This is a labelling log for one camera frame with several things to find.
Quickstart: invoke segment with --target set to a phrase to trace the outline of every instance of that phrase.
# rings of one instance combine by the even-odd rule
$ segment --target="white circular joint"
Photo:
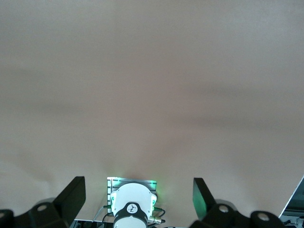
[[[147,228],[147,224],[142,220],[133,216],[125,217],[117,220],[114,224],[114,228]]]
[[[37,211],[43,211],[47,208],[47,205],[43,204],[37,208]]]
[[[229,211],[228,207],[226,207],[225,205],[220,205],[218,209],[223,213],[227,213]]]
[[[258,218],[260,219],[260,220],[263,220],[263,221],[269,221],[270,219],[269,219],[269,217],[268,217],[268,215],[267,214],[265,214],[265,213],[258,213]]]

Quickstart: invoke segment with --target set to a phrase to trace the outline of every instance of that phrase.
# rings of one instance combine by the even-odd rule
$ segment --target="white backdrop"
[[[84,175],[158,181],[164,226],[215,198],[279,215],[304,174],[304,1],[0,2],[0,208]]]

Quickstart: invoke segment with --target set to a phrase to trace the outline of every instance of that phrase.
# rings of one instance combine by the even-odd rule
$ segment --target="logo on robot arm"
[[[131,204],[128,205],[127,211],[130,214],[135,214],[138,211],[138,208],[137,208],[137,206],[135,204],[131,203]]]

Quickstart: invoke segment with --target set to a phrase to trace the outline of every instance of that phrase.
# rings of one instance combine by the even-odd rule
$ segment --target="screw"
[[[227,213],[229,211],[225,205],[220,205],[218,209],[223,213]]]
[[[37,208],[37,211],[43,211],[47,208],[47,205],[41,205]]]
[[[260,220],[269,221],[269,217],[268,217],[268,215],[265,214],[265,213],[258,213],[257,216],[258,216],[258,218],[259,218]]]

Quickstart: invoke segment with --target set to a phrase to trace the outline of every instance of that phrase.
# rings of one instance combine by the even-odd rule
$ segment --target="black cable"
[[[301,217],[298,217],[296,219],[296,222],[295,223],[292,223],[290,220],[287,220],[286,222],[283,222],[283,224],[286,226],[286,225],[295,225],[295,226],[298,226],[299,225],[299,219],[301,219]]]
[[[162,211],[162,214],[158,216],[160,218],[166,214],[166,211],[164,209],[162,209],[162,208],[156,208],[156,207],[154,207],[154,210],[155,211]]]
[[[102,224],[104,224],[105,223],[105,217],[107,217],[108,215],[110,215],[110,213],[107,213],[107,214],[105,214],[105,216],[103,217],[103,220],[102,220]]]
[[[161,209],[161,211],[162,211],[162,214],[159,216],[160,218],[166,214],[166,211],[164,209]]]
[[[150,225],[148,225],[148,227],[150,228],[150,227],[154,227],[155,225],[157,225],[156,223],[152,223],[152,224],[150,224]]]
[[[102,209],[104,209],[104,208],[111,208],[111,205],[105,205],[105,206],[103,206],[103,207],[101,207],[100,209],[99,209],[99,211],[97,212],[97,214],[95,215],[95,217],[94,217],[94,219],[92,220],[93,222],[97,219],[97,217],[99,216],[99,214],[100,214],[100,212],[102,211]]]

